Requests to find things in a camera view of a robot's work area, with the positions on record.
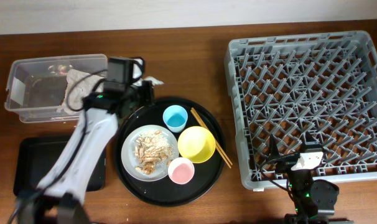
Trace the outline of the yellow plastic bowl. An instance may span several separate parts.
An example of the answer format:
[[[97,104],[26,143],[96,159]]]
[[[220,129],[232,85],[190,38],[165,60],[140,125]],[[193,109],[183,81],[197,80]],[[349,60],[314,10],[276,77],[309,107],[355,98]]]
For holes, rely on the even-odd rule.
[[[178,150],[182,157],[189,159],[191,162],[192,158],[200,150],[199,148],[199,130],[200,126],[192,126],[180,134],[178,138]]]

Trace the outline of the white napkin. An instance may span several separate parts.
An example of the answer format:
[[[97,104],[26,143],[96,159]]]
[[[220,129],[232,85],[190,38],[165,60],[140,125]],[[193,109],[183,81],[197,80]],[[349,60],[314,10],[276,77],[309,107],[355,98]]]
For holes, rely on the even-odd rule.
[[[68,98],[68,104],[72,109],[80,109],[83,106],[82,98],[88,96],[95,84],[104,78],[102,75],[92,75],[91,77],[88,77],[80,82],[75,88],[72,88],[76,82],[88,75],[89,73],[81,72],[75,69],[68,71],[65,97],[62,101],[61,108],[57,109],[58,113],[66,112],[66,114],[69,115],[76,114],[76,111],[72,111],[68,108],[66,99]]]

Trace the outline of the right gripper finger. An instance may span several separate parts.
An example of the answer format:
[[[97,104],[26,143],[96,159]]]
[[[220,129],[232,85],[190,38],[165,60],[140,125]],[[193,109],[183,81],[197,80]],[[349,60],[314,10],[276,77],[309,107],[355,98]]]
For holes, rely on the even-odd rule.
[[[268,156],[268,159],[276,159],[278,157],[280,157],[280,154],[279,154],[279,151],[278,151],[278,147],[277,147],[275,137],[272,134],[272,135],[270,135],[270,138],[269,138],[269,156]]]
[[[300,146],[300,152],[301,153],[307,153],[307,152],[320,152],[321,151],[321,145],[319,142],[309,133],[304,133],[304,140]]]

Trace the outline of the grey plate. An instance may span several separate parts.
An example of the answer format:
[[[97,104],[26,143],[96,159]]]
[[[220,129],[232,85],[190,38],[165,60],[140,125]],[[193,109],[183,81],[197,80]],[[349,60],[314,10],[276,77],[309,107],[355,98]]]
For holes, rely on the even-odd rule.
[[[171,145],[174,146],[174,155],[172,156],[172,161],[179,157],[177,140],[168,129],[157,125],[145,125],[135,129],[127,136],[127,138],[123,142],[123,146],[121,148],[121,162],[123,164],[123,167],[131,177],[134,177],[135,179],[144,182],[153,182],[163,179],[167,176],[167,170],[169,167],[169,165],[159,164],[158,166],[156,166],[156,171],[150,175],[143,174],[136,170],[136,167],[138,166],[138,161],[134,156],[134,148],[136,145],[135,140],[139,137],[141,133],[150,129],[161,130],[163,135],[168,139]]]

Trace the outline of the round black serving tray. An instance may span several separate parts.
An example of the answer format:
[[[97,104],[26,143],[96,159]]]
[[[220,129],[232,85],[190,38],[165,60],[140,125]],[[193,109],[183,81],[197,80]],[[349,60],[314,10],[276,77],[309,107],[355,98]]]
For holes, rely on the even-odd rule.
[[[171,105],[182,106],[187,111],[194,108],[216,141],[220,143],[222,148],[226,147],[223,132],[216,118],[200,104],[184,98],[171,96],[159,98],[152,106],[138,109],[125,120],[116,135],[116,146],[113,151],[114,164],[119,179],[138,199],[163,207],[180,206],[200,198],[213,187],[225,164],[219,153],[215,152],[206,162],[194,165],[194,176],[185,185],[173,183],[168,176],[153,182],[145,182],[137,180],[128,174],[127,169],[123,166],[121,157],[123,143],[131,132],[141,126],[155,124],[165,127],[162,114]]]

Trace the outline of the gold snack wrapper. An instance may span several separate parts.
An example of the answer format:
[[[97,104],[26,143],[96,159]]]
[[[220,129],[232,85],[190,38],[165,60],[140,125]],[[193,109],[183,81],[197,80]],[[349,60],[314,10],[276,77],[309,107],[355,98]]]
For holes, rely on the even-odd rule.
[[[145,78],[140,78],[137,82],[134,83],[134,85],[141,86],[144,81],[151,82],[153,86],[164,84],[164,82],[162,82],[162,81],[160,81],[160,80],[158,80],[158,79],[156,79],[152,76],[148,76],[148,77],[145,77]]]

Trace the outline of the blue plastic cup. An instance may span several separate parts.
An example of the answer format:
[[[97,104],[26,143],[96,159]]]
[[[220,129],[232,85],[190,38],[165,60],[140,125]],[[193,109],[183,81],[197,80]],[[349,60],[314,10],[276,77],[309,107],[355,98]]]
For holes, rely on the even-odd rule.
[[[184,130],[188,120],[188,113],[182,106],[171,105],[164,110],[162,119],[170,131],[179,133]]]

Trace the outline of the black rectangular tray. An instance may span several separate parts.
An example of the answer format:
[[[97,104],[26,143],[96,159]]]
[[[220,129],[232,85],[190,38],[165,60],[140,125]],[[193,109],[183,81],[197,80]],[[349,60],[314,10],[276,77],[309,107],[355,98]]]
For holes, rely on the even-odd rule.
[[[54,166],[67,145],[69,136],[26,138],[19,146],[13,193],[33,191]]]

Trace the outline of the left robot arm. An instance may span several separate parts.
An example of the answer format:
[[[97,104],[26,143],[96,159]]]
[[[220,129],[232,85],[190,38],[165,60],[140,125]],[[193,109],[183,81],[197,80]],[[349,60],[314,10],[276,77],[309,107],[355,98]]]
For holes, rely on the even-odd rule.
[[[54,166],[36,188],[20,194],[9,223],[89,223],[83,208],[90,177],[119,119],[154,102],[154,87],[143,80],[141,57],[111,57],[97,81],[81,99],[77,126]]]

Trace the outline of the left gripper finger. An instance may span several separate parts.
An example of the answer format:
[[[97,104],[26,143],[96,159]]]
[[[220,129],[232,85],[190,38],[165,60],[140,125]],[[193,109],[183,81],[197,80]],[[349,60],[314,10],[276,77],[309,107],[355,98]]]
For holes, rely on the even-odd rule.
[[[117,108],[117,116],[124,118],[138,108],[142,107],[145,102],[145,96],[142,91],[129,90],[126,92],[119,101]]]
[[[143,106],[152,105],[154,103],[154,87],[151,81],[143,81],[140,86],[141,104]]]

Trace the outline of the grey dishwasher rack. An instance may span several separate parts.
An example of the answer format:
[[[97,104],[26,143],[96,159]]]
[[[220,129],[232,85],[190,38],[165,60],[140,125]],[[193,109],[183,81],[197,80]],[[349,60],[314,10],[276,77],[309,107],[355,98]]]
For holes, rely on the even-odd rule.
[[[325,148],[315,179],[377,180],[377,52],[363,30],[235,39],[225,56],[241,183],[285,185],[263,165],[274,135],[281,154],[309,132]]]

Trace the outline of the wooden chopstick lower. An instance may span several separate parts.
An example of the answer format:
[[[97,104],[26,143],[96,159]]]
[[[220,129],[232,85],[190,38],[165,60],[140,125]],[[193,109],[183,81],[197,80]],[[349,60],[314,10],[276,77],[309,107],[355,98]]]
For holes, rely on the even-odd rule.
[[[200,150],[196,153],[196,155],[194,155],[192,161],[197,164],[204,163],[207,160],[209,160],[215,152],[217,152],[221,157],[222,161],[224,161],[225,164],[228,166],[228,168],[232,168],[233,164],[231,160],[228,158],[226,152],[221,148],[221,145],[210,132],[207,125],[200,117],[199,113],[194,108],[191,108],[190,112],[197,121],[197,123],[200,125],[200,129],[198,129],[200,139],[200,143],[198,146]]]

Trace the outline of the pink plastic cup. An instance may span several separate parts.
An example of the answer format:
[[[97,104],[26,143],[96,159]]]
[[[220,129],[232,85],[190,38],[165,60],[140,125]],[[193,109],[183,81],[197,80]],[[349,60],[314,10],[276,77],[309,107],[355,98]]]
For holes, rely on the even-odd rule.
[[[179,185],[189,183],[194,177],[195,168],[193,163],[184,157],[174,159],[168,167],[170,180]]]

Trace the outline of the clear plastic waste bin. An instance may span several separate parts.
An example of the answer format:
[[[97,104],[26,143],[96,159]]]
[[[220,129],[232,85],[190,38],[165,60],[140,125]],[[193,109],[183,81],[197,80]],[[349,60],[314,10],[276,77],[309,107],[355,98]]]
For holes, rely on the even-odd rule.
[[[75,69],[93,73],[107,68],[103,54],[67,55],[16,60],[9,73],[4,107],[23,123],[77,120],[63,106],[67,73]]]

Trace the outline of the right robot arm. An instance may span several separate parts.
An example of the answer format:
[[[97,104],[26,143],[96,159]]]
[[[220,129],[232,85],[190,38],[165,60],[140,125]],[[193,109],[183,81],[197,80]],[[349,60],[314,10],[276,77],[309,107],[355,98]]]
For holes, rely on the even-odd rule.
[[[315,180],[312,171],[322,163],[325,148],[310,134],[304,134],[297,152],[282,155],[274,136],[270,136],[269,155],[263,165],[275,165],[275,173],[287,175],[286,186],[295,205],[295,214],[285,215],[284,223],[331,223],[339,187],[327,180]]]

